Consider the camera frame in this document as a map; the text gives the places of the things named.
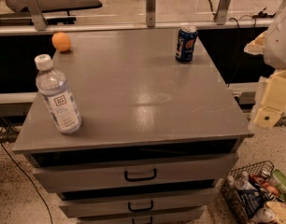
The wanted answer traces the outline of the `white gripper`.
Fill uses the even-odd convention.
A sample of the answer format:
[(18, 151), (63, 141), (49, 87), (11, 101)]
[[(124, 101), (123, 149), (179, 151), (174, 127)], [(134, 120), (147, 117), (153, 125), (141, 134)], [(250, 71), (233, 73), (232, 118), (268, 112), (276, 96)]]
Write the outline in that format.
[(251, 55), (264, 54), (266, 64), (276, 71), (266, 82), (254, 123), (272, 128), (286, 111), (286, 7), (278, 14), (266, 32), (248, 43), (244, 51)]

